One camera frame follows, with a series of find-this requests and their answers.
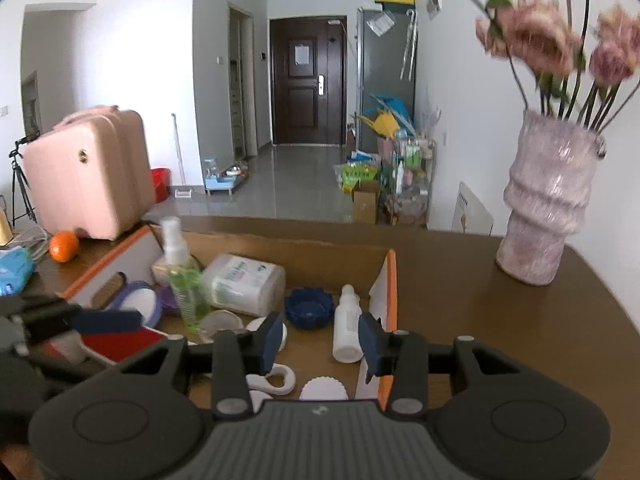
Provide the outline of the red white lint brush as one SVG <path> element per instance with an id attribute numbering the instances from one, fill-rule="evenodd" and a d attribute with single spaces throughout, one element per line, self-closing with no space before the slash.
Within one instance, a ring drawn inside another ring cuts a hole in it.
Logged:
<path id="1" fill-rule="evenodd" d="M 74 364 L 93 359 L 103 365 L 113 366 L 166 338 L 172 338 L 172 335 L 147 327 L 116 334 L 70 332 L 46 342 L 44 348 L 47 354 L 60 356 Z M 270 396 L 287 396 L 296 387 L 296 376 L 288 366 L 274 364 L 266 376 L 247 375 L 246 382 L 250 390 Z"/>

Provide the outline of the white plastic bottle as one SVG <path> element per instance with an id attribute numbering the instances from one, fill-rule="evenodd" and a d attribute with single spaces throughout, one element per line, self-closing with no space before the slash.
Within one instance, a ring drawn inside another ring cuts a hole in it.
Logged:
<path id="1" fill-rule="evenodd" d="M 361 313 L 360 298 L 354 286 L 344 285 L 334 311 L 332 356 L 337 362 L 354 364 L 363 357 L 358 337 Z"/>

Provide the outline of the white labelled square jar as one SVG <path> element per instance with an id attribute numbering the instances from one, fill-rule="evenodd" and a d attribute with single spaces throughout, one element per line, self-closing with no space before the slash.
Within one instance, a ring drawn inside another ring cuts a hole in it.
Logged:
<path id="1" fill-rule="evenodd" d="M 201 285 L 213 307 L 261 318 L 281 309 L 286 277 L 277 264 L 222 254 L 202 272 Z"/>

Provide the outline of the green spray bottle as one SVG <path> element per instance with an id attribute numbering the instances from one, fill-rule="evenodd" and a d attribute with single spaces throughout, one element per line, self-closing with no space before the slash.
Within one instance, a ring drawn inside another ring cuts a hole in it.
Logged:
<path id="1" fill-rule="evenodd" d="M 190 332 L 196 333 L 202 319 L 210 312 L 201 285 L 201 267 L 190 253 L 179 218 L 163 218 L 160 228 L 169 286 L 184 325 Z"/>

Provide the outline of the blue ridged cap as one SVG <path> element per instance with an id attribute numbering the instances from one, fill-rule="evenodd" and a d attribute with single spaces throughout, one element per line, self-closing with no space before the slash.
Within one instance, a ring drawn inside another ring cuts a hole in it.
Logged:
<path id="1" fill-rule="evenodd" d="M 322 288 L 293 289 L 284 298 L 284 313 L 288 322 L 299 330 L 320 330 L 334 317 L 333 297 Z"/>

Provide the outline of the purple ridged cap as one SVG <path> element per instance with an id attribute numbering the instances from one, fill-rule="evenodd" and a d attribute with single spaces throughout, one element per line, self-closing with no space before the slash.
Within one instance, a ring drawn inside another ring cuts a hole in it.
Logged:
<path id="1" fill-rule="evenodd" d="M 163 315 L 180 316 L 180 308 L 170 286 L 163 286 L 157 294 Z"/>

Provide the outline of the cream yellow small box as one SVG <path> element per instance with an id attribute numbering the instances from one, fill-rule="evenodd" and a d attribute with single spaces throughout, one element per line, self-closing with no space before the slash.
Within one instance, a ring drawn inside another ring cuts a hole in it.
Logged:
<path id="1" fill-rule="evenodd" d="M 202 268 L 198 260 L 190 257 L 183 263 L 169 263 L 160 257 L 152 264 L 152 274 L 157 284 L 162 286 L 192 286 L 200 279 Z"/>

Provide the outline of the orange fruit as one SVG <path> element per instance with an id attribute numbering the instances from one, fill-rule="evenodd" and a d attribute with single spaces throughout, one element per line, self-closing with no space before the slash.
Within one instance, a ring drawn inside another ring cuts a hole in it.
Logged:
<path id="1" fill-rule="evenodd" d="M 72 231 L 60 231 L 49 240 L 49 255 L 58 263 L 68 263 L 78 255 L 79 238 Z"/>

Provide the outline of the blue tissue pack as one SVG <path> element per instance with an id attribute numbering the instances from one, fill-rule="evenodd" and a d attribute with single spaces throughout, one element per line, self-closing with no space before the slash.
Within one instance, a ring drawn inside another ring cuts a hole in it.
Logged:
<path id="1" fill-rule="evenodd" d="M 24 290 L 35 271 L 35 261 L 24 247 L 2 250 L 0 257 L 0 295 L 14 296 Z"/>

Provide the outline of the pink suitcase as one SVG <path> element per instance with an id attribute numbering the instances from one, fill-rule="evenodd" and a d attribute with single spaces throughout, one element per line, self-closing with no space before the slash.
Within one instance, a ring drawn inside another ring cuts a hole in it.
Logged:
<path id="1" fill-rule="evenodd" d="M 38 223 L 47 232 L 116 240 L 155 204 L 141 116 L 97 106 L 66 116 L 24 148 Z"/>

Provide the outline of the brown cardboard carton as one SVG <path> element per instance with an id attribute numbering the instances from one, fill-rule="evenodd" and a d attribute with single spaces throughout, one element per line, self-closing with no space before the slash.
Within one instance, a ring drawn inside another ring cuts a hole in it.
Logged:
<path id="1" fill-rule="evenodd" d="M 352 220 L 375 224 L 378 221 L 380 184 L 377 180 L 360 180 L 352 190 Z"/>

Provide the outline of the cluttered storage rack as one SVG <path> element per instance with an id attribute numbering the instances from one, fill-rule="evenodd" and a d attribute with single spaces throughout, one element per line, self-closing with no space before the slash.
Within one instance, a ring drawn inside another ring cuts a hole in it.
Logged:
<path id="1" fill-rule="evenodd" d="M 377 180 L 381 191 L 376 223 L 425 229 L 431 207 L 435 142 L 416 130 L 399 100 L 375 99 L 380 103 L 375 118 L 359 118 L 378 136 L 378 150 L 351 151 L 334 167 L 337 186 L 352 203 L 352 190 L 360 180 Z M 347 133 L 357 140 L 356 117 Z"/>

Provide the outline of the pink textured vase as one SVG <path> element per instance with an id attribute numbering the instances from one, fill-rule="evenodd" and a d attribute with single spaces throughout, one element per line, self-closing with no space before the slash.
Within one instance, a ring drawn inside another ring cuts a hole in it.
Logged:
<path id="1" fill-rule="evenodd" d="M 555 279 L 566 238 L 580 231 L 602 136 L 582 126 L 526 110 L 518 150 L 503 192 L 511 208 L 496 261 L 517 280 L 547 286 Z"/>

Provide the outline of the dark brown entrance door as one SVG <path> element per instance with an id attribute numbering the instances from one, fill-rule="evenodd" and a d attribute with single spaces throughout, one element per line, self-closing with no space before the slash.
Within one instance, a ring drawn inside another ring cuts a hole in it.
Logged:
<path id="1" fill-rule="evenodd" d="M 274 143 L 344 143 L 345 24 L 344 16 L 278 18 L 269 23 Z"/>

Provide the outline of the grey refrigerator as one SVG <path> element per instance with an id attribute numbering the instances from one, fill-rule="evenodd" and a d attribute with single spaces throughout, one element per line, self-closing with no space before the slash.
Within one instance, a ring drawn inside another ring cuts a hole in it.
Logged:
<path id="1" fill-rule="evenodd" d="M 357 148 L 364 152 L 378 150 L 378 136 L 359 116 L 374 119 L 380 106 L 378 98 L 399 100 L 414 115 L 414 56 L 418 40 L 414 29 L 413 8 L 393 12 L 358 10 L 357 20 Z"/>

